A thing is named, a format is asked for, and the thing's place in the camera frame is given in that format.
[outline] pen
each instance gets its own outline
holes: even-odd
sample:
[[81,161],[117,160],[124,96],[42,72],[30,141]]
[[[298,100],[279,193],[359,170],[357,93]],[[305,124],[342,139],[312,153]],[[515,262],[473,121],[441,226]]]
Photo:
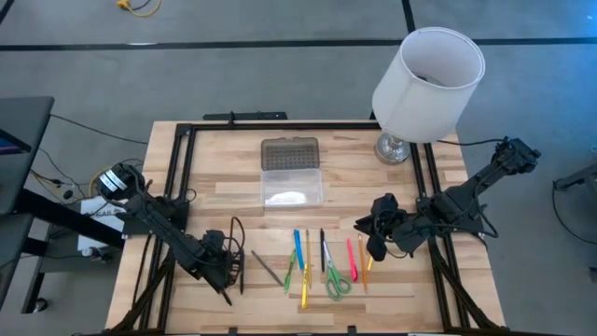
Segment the pen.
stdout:
[[284,293],[288,292],[290,288],[290,275],[292,274],[292,267],[295,265],[295,259],[297,258],[297,250],[292,250],[292,254],[290,255],[290,264],[288,265],[288,273],[286,274],[286,278],[284,279]]
[[324,241],[326,236],[324,235],[324,229],[319,229],[319,245],[321,246],[321,273],[326,271],[326,252],[324,251]]
[[302,249],[300,248],[300,232],[295,229],[295,246],[297,249],[298,266],[302,271],[305,270],[305,263],[302,261]]
[[351,239],[346,239],[346,246],[348,247],[348,259],[351,262],[351,275],[353,276],[353,282],[356,282],[358,278],[358,271],[356,270],[356,265],[354,264],[354,256],[353,256],[353,243],[351,243]]
[[309,264],[305,266],[305,272],[302,274],[302,297],[300,300],[300,308],[307,309],[307,283],[309,282],[307,278],[309,277]]

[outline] lamp base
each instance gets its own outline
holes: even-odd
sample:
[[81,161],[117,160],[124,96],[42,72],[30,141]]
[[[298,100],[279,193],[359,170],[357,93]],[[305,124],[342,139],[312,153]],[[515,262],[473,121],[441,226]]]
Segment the lamp base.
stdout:
[[382,133],[375,144],[375,156],[383,163],[396,165],[410,155],[410,145],[388,133]]

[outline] orange pencil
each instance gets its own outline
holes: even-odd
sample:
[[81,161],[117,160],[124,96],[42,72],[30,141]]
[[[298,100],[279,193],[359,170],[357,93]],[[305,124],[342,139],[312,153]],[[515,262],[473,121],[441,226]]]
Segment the orange pencil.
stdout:
[[361,273],[363,274],[363,288],[365,289],[365,293],[367,294],[367,266],[365,265],[365,250],[363,248],[363,238],[361,235],[358,235],[358,250],[361,254]]

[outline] gray floor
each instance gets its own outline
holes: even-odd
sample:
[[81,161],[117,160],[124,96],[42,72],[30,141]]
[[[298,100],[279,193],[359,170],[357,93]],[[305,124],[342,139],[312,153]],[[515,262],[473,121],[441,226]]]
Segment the gray floor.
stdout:
[[[597,5],[590,0],[411,3],[418,27],[446,26],[475,38],[597,36]],[[176,0],[165,1],[145,20],[120,11],[112,0],[16,0],[0,26],[0,44],[400,38],[407,33],[404,22],[397,0]],[[507,323],[513,329],[594,334],[597,285],[588,266],[596,264],[597,248],[559,226],[550,183],[595,160],[590,146],[597,145],[597,46],[481,49],[487,73],[459,122],[461,139],[507,134],[543,152],[535,172],[505,179],[482,195],[500,231],[489,247]],[[365,119],[372,91],[396,50],[2,52],[0,95],[51,95],[53,113],[136,139],[147,139],[157,119],[200,119],[230,110],[283,110],[292,119]],[[59,120],[50,122],[42,147],[78,181],[145,153],[143,147]],[[465,148],[468,172],[486,164],[491,152],[489,145]],[[57,175],[42,156],[35,169]],[[583,189],[572,189],[558,195],[559,206],[574,230],[597,240],[596,214],[585,196]],[[40,224],[35,234],[43,230]],[[64,335],[103,327],[116,265],[53,274],[42,288],[53,300],[51,308],[20,315],[33,267],[31,259],[20,264],[0,314],[2,331]]]

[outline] wheel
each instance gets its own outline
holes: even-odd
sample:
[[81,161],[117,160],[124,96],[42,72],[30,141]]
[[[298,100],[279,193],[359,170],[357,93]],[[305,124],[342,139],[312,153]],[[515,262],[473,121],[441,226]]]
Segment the wheel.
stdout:
[[48,308],[48,302],[46,299],[39,298],[35,301],[34,313],[43,312],[46,310],[46,308]]

